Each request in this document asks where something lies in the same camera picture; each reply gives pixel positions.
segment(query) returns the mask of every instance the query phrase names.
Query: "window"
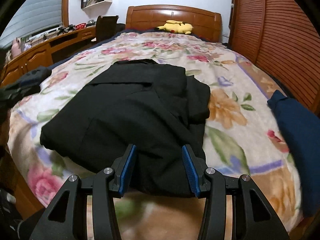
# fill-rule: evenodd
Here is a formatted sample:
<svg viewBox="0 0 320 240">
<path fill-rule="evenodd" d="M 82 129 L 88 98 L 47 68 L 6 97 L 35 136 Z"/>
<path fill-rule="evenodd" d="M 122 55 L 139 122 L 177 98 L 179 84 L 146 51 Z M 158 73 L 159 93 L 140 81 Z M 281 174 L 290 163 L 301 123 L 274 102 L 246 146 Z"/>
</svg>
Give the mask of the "window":
<svg viewBox="0 0 320 240">
<path fill-rule="evenodd" d="M 17 37 L 25 37 L 62 24 L 62 0 L 26 0 L 0 37 L 0 47 L 8 47 Z"/>
</svg>

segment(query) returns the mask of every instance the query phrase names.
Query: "wooden wardrobe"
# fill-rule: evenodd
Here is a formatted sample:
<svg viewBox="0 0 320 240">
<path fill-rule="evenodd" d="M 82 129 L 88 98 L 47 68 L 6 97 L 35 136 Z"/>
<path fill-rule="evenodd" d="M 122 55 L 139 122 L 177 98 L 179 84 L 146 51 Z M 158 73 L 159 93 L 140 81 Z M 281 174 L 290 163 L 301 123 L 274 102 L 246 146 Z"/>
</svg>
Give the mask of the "wooden wardrobe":
<svg viewBox="0 0 320 240">
<path fill-rule="evenodd" d="M 294 0 L 234 0 L 229 43 L 320 113 L 320 37 Z"/>
</svg>

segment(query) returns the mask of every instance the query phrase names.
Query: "pink flower pattern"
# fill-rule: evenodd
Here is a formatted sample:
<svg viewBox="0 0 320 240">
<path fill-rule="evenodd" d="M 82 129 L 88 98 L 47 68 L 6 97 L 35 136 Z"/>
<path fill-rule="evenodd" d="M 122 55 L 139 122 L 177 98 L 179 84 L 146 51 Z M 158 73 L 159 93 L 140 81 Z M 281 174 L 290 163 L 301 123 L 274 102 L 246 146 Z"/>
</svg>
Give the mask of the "pink flower pattern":
<svg viewBox="0 0 320 240">
<path fill-rule="evenodd" d="M 54 76 L 52 76 L 50 78 L 50 82 L 49 82 L 49 84 L 48 84 L 48 86 L 46 88 L 50 88 L 50 87 L 54 86 L 55 84 L 57 84 L 60 81 L 64 80 L 67 76 L 68 76 L 68 72 L 67 71 L 62 71 L 62 72 L 59 72 L 59 73 L 55 74 Z"/>
<path fill-rule="evenodd" d="M 129 35 L 130 37 L 136 37 L 136 36 L 138 36 L 137 33 L 129 33 L 128 35 Z"/>
<path fill-rule="evenodd" d="M 124 57 L 124 58 L 119 59 L 119 61 L 123 61 L 123 60 L 130 60 L 130 59 L 128 57 Z"/>
<path fill-rule="evenodd" d="M 165 50 L 171 49 L 171 46 L 166 44 L 157 44 L 157 47 Z"/>
<path fill-rule="evenodd" d="M 105 50 L 102 50 L 101 53 L 104 55 L 109 54 L 118 54 L 118 53 L 124 53 L 124 52 L 131 52 L 131 49 L 119 49 L 119 48 L 108 48 Z"/>
<path fill-rule="evenodd" d="M 247 66 L 252 66 L 252 63 L 249 62 L 249 61 L 245 61 L 244 64 L 247 65 Z"/>
<path fill-rule="evenodd" d="M 203 55 L 187 56 L 187 59 L 199 60 L 201 62 L 209 62 L 208 58 L 206 56 L 203 56 Z"/>
<path fill-rule="evenodd" d="M 80 56 L 87 56 L 87 55 L 90 55 L 90 54 L 92 54 L 92 51 L 84 51 L 84 52 L 82 52 L 82 53 L 80 53 L 79 55 Z"/>
<path fill-rule="evenodd" d="M 50 168 L 37 163 L 29 168 L 28 185 L 37 199 L 47 207 L 63 185 L 61 178 L 51 174 Z"/>
<path fill-rule="evenodd" d="M 147 48 L 155 48 L 156 45 L 152 42 L 152 41 L 147 41 L 143 43 L 143 47 L 147 47 Z"/>
<path fill-rule="evenodd" d="M 28 102 L 32 97 L 33 97 L 33 95 L 27 96 L 27 97 L 23 98 L 23 99 L 18 103 L 18 105 L 19 105 L 19 106 L 23 106 L 23 105 L 24 105 L 26 102 Z"/>
<path fill-rule="evenodd" d="M 282 153 L 288 153 L 289 148 L 286 144 L 286 142 L 275 135 L 275 132 L 273 130 L 268 130 L 267 136 L 269 137 L 270 141 L 273 143 L 273 145 Z"/>
</svg>

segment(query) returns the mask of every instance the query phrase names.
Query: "pikachu plush toy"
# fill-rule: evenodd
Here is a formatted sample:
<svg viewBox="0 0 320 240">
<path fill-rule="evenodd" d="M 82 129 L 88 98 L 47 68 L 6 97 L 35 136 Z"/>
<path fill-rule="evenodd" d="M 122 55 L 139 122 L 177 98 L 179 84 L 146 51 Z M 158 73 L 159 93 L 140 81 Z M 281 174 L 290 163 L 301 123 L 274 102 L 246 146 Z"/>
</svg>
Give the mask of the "pikachu plush toy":
<svg viewBox="0 0 320 240">
<path fill-rule="evenodd" d="M 171 33 L 191 34 L 193 27 L 189 23 L 169 20 L 169 21 L 167 21 L 167 23 L 164 26 L 158 27 L 158 29 L 159 30 L 166 30 Z"/>
</svg>

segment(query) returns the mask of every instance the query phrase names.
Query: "black cloth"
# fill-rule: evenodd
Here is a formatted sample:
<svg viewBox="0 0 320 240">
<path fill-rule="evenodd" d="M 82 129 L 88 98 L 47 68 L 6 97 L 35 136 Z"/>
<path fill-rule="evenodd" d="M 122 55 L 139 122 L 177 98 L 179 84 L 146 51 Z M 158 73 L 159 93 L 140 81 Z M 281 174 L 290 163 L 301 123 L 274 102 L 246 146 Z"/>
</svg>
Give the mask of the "black cloth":
<svg viewBox="0 0 320 240">
<path fill-rule="evenodd" d="M 135 144 L 131 187 L 190 197 L 181 150 L 190 144 L 205 159 L 210 88 L 182 67 L 140 62 L 117 62 L 94 78 L 42 127 L 40 143 L 93 172 Z"/>
<path fill-rule="evenodd" d="M 24 86 L 40 86 L 40 84 L 45 79 L 50 77 L 51 74 L 52 74 L 51 69 L 48 69 L 47 67 L 44 67 L 44 66 L 40 66 L 34 70 L 31 70 L 31 71 L 25 73 L 23 76 L 21 76 L 19 79 L 17 79 L 17 81 L 3 87 L 3 89 L 13 90 L 13 89 L 21 88 Z"/>
</svg>

